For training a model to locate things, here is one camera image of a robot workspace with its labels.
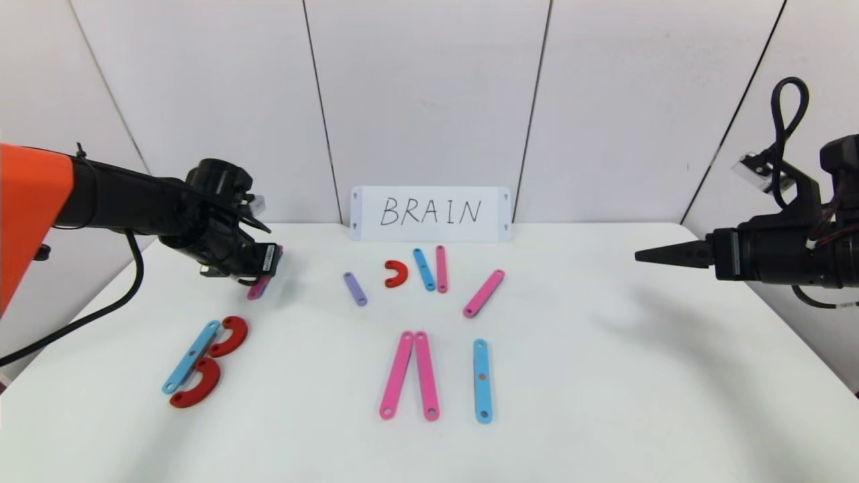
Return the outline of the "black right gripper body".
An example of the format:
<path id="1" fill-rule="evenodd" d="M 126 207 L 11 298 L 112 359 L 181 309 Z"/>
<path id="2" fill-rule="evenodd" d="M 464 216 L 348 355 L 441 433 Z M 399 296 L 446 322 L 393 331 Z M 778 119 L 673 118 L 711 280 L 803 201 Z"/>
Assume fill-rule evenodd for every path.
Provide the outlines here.
<path id="1" fill-rule="evenodd" d="M 720 280 L 812 285 L 806 238 L 798 229 L 717 229 L 711 242 Z"/>

